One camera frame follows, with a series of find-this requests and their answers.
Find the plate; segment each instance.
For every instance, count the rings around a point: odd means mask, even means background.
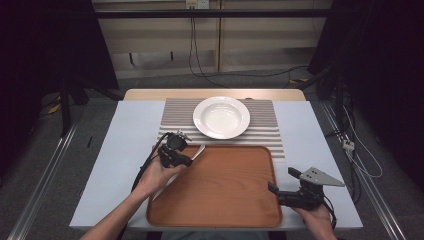
[[[230,139],[242,134],[250,123],[250,113],[239,100],[212,97],[203,100],[193,112],[200,132],[215,139]]]

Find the wooden tray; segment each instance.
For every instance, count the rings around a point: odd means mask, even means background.
[[[198,147],[183,153],[193,156]],[[276,227],[282,212],[268,181],[275,183],[267,148],[208,145],[154,201],[149,199],[147,220],[153,226]]]

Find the person's right hand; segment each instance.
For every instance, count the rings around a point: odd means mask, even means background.
[[[327,208],[324,205],[320,205],[314,211],[307,211],[302,208],[292,208],[295,212],[299,213],[309,231],[317,240],[329,240],[337,239],[334,235],[333,228],[331,227],[331,217]]]

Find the white surface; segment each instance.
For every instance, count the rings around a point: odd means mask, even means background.
[[[139,167],[156,141],[164,106],[164,101],[119,103],[84,194],[70,223],[71,227],[94,226],[129,194]],[[274,102],[274,109],[287,159],[284,163],[274,165],[278,187],[285,191],[299,189],[299,180],[287,173],[289,166],[301,172],[315,166],[336,179],[343,180],[309,102]],[[338,218],[337,228],[362,227],[346,187],[324,187],[324,192],[334,205]],[[130,228],[144,231],[190,230],[190,228],[152,227],[146,221],[146,209],[147,203],[142,204],[130,220]],[[305,228],[297,213],[287,207],[282,207],[282,210],[282,224],[279,228],[269,230]]]
[[[239,100],[211,97],[200,102],[193,112],[200,132],[215,139],[230,139],[242,134],[250,123],[250,113]]]

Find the human arm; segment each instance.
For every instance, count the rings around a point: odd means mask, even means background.
[[[168,180],[180,173],[184,165],[164,168],[159,157],[154,157],[149,167],[141,177],[137,187],[112,212],[98,222],[81,239],[112,239],[115,240],[120,231],[128,223],[141,204]]]
[[[312,233],[316,240],[336,240],[333,228],[331,227],[331,217],[327,208],[320,205],[314,211],[307,211],[301,208],[292,208],[299,213],[308,226],[309,231]]]

